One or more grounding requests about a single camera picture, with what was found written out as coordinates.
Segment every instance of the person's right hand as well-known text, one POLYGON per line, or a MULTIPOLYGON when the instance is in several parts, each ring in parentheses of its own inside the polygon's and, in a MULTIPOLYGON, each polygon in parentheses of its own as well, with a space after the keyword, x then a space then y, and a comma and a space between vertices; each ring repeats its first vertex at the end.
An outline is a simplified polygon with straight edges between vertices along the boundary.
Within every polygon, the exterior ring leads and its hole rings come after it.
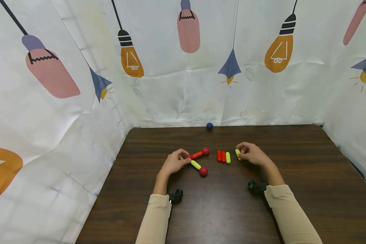
POLYGON ((255 144, 242 142, 236 146, 240 149, 240 154, 237 155, 240 159, 248 160, 251 164, 265 166, 272 163, 272 160, 255 144))

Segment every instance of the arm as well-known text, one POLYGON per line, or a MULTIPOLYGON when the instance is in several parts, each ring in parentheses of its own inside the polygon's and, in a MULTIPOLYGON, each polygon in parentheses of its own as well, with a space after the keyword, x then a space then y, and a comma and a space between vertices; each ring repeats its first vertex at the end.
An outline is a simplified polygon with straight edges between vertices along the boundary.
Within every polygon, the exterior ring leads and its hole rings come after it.
POLYGON ((142 219, 136 244, 165 243, 171 204, 167 195, 167 183, 171 174, 178 172, 190 159, 183 159, 181 154, 189 155, 183 149, 168 155, 160 172, 157 174, 153 193, 150 195, 148 207, 142 219))
POLYGON ((236 148, 243 148, 237 155, 240 159, 259 165, 265 173, 269 185, 264 195, 285 244, 322 244, 311 221, 298 204, 289 186, 285 184, 274 162, 255 144, 243 142, 236 148))

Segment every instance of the wrist strap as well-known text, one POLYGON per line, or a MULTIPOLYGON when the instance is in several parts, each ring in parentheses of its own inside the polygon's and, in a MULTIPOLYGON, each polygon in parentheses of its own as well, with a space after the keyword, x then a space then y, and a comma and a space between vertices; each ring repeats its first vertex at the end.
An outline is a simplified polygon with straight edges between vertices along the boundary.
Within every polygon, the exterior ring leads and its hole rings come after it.
POLYGON ((262 184, 258 185, 254 180, 251 180, 250 182, 248 182, 248 189, 252 193, 256 193, 256 194, 262 193, 262 192, 265 192, 265 190, 267 190, 267 184, 262 183, 262 184))

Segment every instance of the bulb cord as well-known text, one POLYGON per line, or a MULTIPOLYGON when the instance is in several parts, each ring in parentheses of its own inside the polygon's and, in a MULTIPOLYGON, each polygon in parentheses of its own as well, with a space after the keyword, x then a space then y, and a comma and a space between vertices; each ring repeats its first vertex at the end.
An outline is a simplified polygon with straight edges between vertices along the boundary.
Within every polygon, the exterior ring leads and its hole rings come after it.
POLYGON ((294 14, 294 10, 296 10, 297 1, 298 0, 296 0, 296 2, 294 3, 294 8, 293 8, 293 13, 292 14, 294 14))
POLYGON ((233 48, 235 48, 235 38, 236 38, 236 26, 237 26, 237 12, 239 11, 239 0, 237 0, 237 9, 236 9, 236 21, 235 21, 235 32, 233 34, 233 48))
POLYGON ((23 26, 20 24, 20 22, 18 21, 18 19, 15 17, 15 15, 12 13, 12 11, 10 10, 10 8, 7 6, 7 4, 4 2, 4 0, 0 0, 1 5, 3 5, 4 9, 7 11, 7 13, 11 16, 11 18, 13 19, 14 23, 16 23, 16 25, 19 27, 19 29, 21 30, 21 32, 26 36, 27 31, 23 28, 23 26))
POLYGON ((114 7, 115 15, 116 15, 117 20, 118 20, 119 28, 121 28, 121 31, 122 31, 121 21, 119 20, 119 16, 118 16, 117 8, 115 7, 114 0, 111 0, 111 2, 112 2, 112 6, 114 7))

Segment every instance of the beige sleeve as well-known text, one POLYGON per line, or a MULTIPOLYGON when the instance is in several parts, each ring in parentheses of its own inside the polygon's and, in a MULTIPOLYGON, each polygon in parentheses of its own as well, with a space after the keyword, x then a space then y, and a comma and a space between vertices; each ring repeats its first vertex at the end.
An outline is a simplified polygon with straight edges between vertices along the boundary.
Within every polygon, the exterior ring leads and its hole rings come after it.
POLYGON ((268 185, 264 195, 285 244, 323 243, 288 185, 268 185))
POLYGON ((168 195, 150 195, 148 207, 138 231, 136 244, 165 243, 171 206, 168 195))

